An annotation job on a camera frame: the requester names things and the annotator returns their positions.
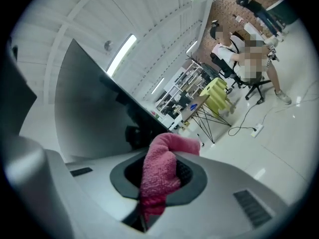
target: yellow object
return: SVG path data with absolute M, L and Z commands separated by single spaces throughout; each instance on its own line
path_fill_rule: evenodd
M 225 89 L 227 88 L 227 83 L 220 78 L 215 78 L 212 80 L 205 89 L 200 93 L 200 96 L 209 95 L 209 98 L 205 102 L 206 105 L 219 115 L 219 110 L 227 109 L 230 110 L 230 106 L 226 101 L 232 106 L 233 104 L 227 98 Z

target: white floor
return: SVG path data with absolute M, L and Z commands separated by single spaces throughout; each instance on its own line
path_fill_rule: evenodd
M 289 35 L 276 48 L 280 62 L 275 61 L 274 65 L 281 89 L 293 100 L 290 106 L 277 99 L 269 83 L 262 88 L 266 101 L 253 107 L 243 124 L 255 126 L 266 116 L 264 128 L 256 138 L 250 135 L 252 129 L 241 129 L 235 136 L 229 136 L 228 126 L 211 122 L 215 140 L 212 144 L 193 120 L 189 125 L 192 133 L 180 130 L 180 134 L 196 138 L 199 133 L 205 143 L 201 156 L 244 170 L 292 204 L 302 197 L 318 163 L 319 100 L 313 99 L 319 97 L 319 82 L 316 82 L 319 78 L 318 56 L 302 23 L 297 21 L 287 29 Z M 248 109 L 259 99 L 255 93 L 249 101 L 245 100 L 247 92 L 248 88 L 235 87 L 229 95 L 236 109 L 233 114 L 224 113 L 223 117 L 232 126 L 239 126 Z

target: fluorescent light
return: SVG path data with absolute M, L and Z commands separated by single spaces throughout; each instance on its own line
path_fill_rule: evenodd
M 135 35 L 131 35 L 126 42 L 122 45 L 121 49 L 119 50 L 119 52 L 116 54 L 115 58 L 113 59 L 111 65 L 109 66 L 109 68 L 107 69 L 106 73 L 109 76 L 112 76 L 115 72 L 115 70 L 117 69 L 119 63 L 121 62 L 121 60 L 123 59 L 123 57 L 125 56 L 125 54 L 128 52 L 128 50 L 131 48 L 131 46 L 135 43 L 136 41 L 136 37 Z
M 151 95 L 153 95 L 153 93 L 154 93 L 155 90 L 159 87 L 159 85 L 162 83 L 163 80 L 164 80 L 164 78 L 162 78 L 161 81 L 157 84 L 157 86 L 155 87 L 155 89 L 152 91 Z
M 195 41 L 191 46 L 190 46 L 190 48 L 186 51 L 186 53 L 188 53 L 191 49 L 192 49 L 192 47 L 194 47 L 194 45 L 197 43 L 197 41 Z

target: electrical cable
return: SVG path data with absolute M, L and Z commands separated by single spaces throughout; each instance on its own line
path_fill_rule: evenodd
M 228 131 L 228 135 L 229 135 L 229 136 L 235 136 L 235 135 L 240 131 L 240 129 L 242 129 L 242 128 L 246 128 L 246 129 L 250 129 L 250 128 L 251 128 L 251 129 L 253 129 L 254 131 L 257 131 L 254 127 L 243 127 L 243 126 L 242 126 L 242 124 L 244 123 L 244 121 L 245 121 L 245 119 L 246 119 L 246 116 L 247 116 L 248 112 L 252 109 L 252 107 L 249 108 L 249 110 L 248 110 L 247 113 L 245 114 L 245 117 L 244 117 L 243 121 L 241 122 L 240 126 L 232 127 L 232 128 L 229 129 L 229 131 Z M 238 130 L 236 131 L 236 133 L 230 134 L 229 132 L 230 132 L 231 130 L 235 129 L 235 128 L 238 128 Z
M 295 103 L 295 104 L 289 105 L 288 107 L 285 107 L 284 109 L 281 109 L 281 110 L 279 110 L 279 111 L 275 111 L 275 113 L 284 111 L 284 110 L 286 110 L 286 109 L 289 109 L 289 108 L 294 107 L 294 106 L 296 106 L 296 105 L 299 105 L 299 104 L 301 104 L 301 103 L 311 102 L 311 101 L 318 100 L 319 97 L 316 97 L 316 98 L 313 98 L 313 99 L 309 99 L 309 100 L 304 100 L 304 98 L 306 97 L 306 95 L 307 95 L 307 93 L 308 93 L 310 87 L 311 87 L 312 85 L 314 85 L 316 82 L 318 82 L 318 80 L 315 80 L 314 82 L 312 82 L 312 83 L 308 86 L 308 88 L 307 88 L 307 90 L 306 90 L 306 92 L 305 92 L 305 94 L 304 94 L 304 96 L 303 96 L 303 98 L 301 99 L 300 102 L 297 102 L 297 103 Z M 244 121 L 245 121 L 245 119 L 246 119 L 246 116 L 247 116 L 247 114 L 249 113 L 249 111 L 251 110 L 251 108 L 249 108 L 249 110 L 248 110 L 247 113 L 245 114 L 245 117 L 244 117 L 243 121 L 241 122 L 240 126 L 232 127 L 232 128 L 230 128 L 230 129 L 228 130 L 228 135 L 229 135 L 229 136 L 235 136 L 235 135 L 240 131 L 240 129 L 242 129 L 242 128 L 247 128 L 247 129 L 250 129 L 250 128 L 251 128 L 251 129 L 253 129 L 254 131 L 257 131 L 254 127 L 243 127 L 243 126 L 242 126 L 242 124 L 244 123 Z M 263 121 L 261 122 L 261 124 L 264 124 L 264 121 L 265 121 L 266 116 L 267 116 L 268 113 L 269 113 L 272 109 L 274 109 L 274 108 L 277 108 L 277 107 L 271 107 L 271 108 L 266 112 L 266 114 L 265 114 L 265 116 L 264 116 Z M 236 133 L 234 133 L 234 134 L 230 134 L 230 133 L 229 133 L 231 130 L 236 129 L 236 128 L 238 128 L 238 130 L 236 131 Z
M 308 93 L 310 87 L 311 87 L 312 85 L 314 85 L 315 83 L 317 83 L 317 82 L 318 82 L 318 80 L 315 80 L 314 82 L 312 82 L 312 83 L 308 86 L 308 88 L 307 88 L 307 90 L 306 90 L 306 92 L 305 92 L 305 94 L 304 94 L 304 96 L 303 96 L 303 98 L 301 99 L 300 102 L 295 103 L 295 104 L 292 104 L 292 105 L 289 105 L 289 106 L 287 106 L 287 107 L 285 107 L 285 108 L 283 108 L 283 109 L 281 109 L 281 110 L 279 110 L 279 111 L 275 111 L 275 113 L 282 112 L 282 111 L 284 111 L 284 110 L 286 110 L 286 109 L 289 109 L 289 108 L 291 108 L 291 107 L 295 107 L 296 105 L 299 105 L 299 104 L 304 103 L 304 102 L 310 102 L 310 101 L 315 101 L 315 100 L 319 99 L 319 97 L 317 97 L 317 98 L 310 99 L 310 100 L 304 100 L 304 98 L 306 97 L 306 95 L 307 95 L 307 93 Z M 266 112 L 266 114 L 265 114 L 265 116 L 264 116 L 263 121 L 261 122 L 261 124 L 264 124 L 265 118 L 266 118 L 266 116 L 268 115 L 268 113 L 269 113 L 272 109 L 277 108 L 277 107 L 278 107 L 278 106 L 272 107 L 272 108 L 270 108 L 270 109 Z

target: patterned wall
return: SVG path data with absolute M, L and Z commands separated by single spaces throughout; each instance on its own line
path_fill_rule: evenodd
M 267 8 L 277 2 L 278 0 L 256 0 L 262 4 L 264 8 Z M 261 29 L 259 23 L 256 21 L 253 13 L 249 10 L 236 4 L 235 0 L 216 0 L 213 2 L 210 14 L 207 21 L 207 26 L 204 32 L 202 42 L 197 50 L 197 56 L 201 62 L 211 63 L 209 54 L 217 42 L 209 35 L 211 22 L 217 19 L 222 25 L 227 25 L 231 32 L 237 31 L 245 39 L 249 37 L 249 34 L 244 30 L 243 26 L 237 23 L 232 14 L 242 16 L 246 21 L 252 23 L 257 29 Z M 271 34 L 268 30 L 263 32 L 270 37 Z

